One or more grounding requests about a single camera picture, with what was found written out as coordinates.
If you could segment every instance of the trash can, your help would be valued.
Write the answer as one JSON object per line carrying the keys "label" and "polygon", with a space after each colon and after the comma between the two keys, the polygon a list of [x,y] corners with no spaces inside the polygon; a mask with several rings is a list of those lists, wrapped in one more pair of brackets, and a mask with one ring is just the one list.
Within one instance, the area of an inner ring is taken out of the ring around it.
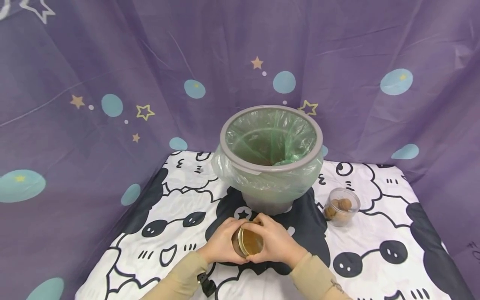
{"label": "trash can", "polygon": [[305,113],[255,106],[225,123],[212,166],[221,180],[241,191],[252,210],[277,215],[317,180],[322,143],[320,127]]}

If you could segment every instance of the blue circle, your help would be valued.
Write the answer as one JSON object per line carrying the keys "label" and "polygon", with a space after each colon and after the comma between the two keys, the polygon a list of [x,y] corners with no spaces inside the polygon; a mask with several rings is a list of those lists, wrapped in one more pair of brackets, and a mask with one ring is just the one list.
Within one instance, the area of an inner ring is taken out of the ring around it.
{"label": "blue circle", "polygon": [[173,150],[185,151],[187,150],[187,147],[187,142],[182,138],[174,137],[170,140],[170,148]]}
{"label": "blue circle", "polygon": [[31,199],[47,185],[42,175],[32,170],[15,170],[0,178],[0,202],[13,203]]}
{"label": "blue circle", "polygon": [[199,81],[189,79],[185,81],[185,83],[183,84],[183,88],[185,89],[187,95],[189,95],[193,99],[200,99],[205,96],[205,87]]}
{"label": "blue circle", "polygon": [[420,153],[420,148],[415,144],[406,144],[392,154],[392,159],[413,159]]}
{"label": "blue circle", "polygon": [[117,95],[106,94],[102,98],[103,112],[109,117],[118,117],[123,112],[123,103]]}
{"label": "blue circle", "polygon": [[387,95],[397,96],[408,91],[413,83],[413,74],[407,69],[389,72],[380,81],[380,89]]}
{"label": "blue circle", "polygon": [[63,279],[59,277],[49,279],[36,287],[26,300],[60,300],[63,287]]}
{"label": "blue circle", "polygon": [[295,76],[289,71],[282,71],[275,75],[273,79],[273,88],[281,93],[281,94],[288,94],[295,89],[297,85],[297,81],[295,80]]}
{"label": "blue circle", "polygon": [[123,196],[120,199],[121,204],[123,206],[128,206],[128,205],[132,204],[133,202],[135,202],[137,200],[138,196],[140,196],[140,191],[141,190],[142,190],[142,188],[137,183],[134,183],[131,186],[129,186],[127,188],[127,190],[125,191],[125,193],[123,193]]}
{"label": "blue circle", "polygon": [[324,155],[324,157],[328,154],[328,148],[325,145],[322,145],[322,154]]}

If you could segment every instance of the purple curtain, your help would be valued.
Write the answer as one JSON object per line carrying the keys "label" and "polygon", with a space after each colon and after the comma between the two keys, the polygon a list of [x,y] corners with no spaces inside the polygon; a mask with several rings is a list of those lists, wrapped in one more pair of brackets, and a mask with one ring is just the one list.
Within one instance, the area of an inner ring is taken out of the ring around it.
{"label": "purple curtain", "polygon": [[480,298],[479,14],[475,0],[0,0],[0,298],[72,299],[168,153],[214,151],[261,104],[316,119],[327,160],[401,168]]}

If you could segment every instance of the beige sleeve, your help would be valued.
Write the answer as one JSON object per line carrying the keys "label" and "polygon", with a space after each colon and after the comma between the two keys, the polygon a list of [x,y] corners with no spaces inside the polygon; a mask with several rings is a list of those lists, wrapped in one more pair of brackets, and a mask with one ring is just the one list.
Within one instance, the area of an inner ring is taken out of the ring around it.
{"label": "beige sleeve", "polygon": [[306,300],[351,300],[318,256],[305,255],[290,276]]}
{"label": "beige sleeve", "polygon": [[188,300],[199,287],[197,276],[206,272],[207,267],[203,257],[190,252],[141,300]]}

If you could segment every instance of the wristwatch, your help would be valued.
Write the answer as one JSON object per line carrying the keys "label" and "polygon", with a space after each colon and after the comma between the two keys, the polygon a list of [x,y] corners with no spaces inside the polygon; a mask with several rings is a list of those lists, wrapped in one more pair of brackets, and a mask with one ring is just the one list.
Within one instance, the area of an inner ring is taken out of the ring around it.
{"label": "wristwatch", "polygon": [[202,286],[202,291],[204,292],[205,296],[210,297],[216,291],[216,284],[213,280],[208,279],[207,274],[201,273],[197,276],[198,283]]}

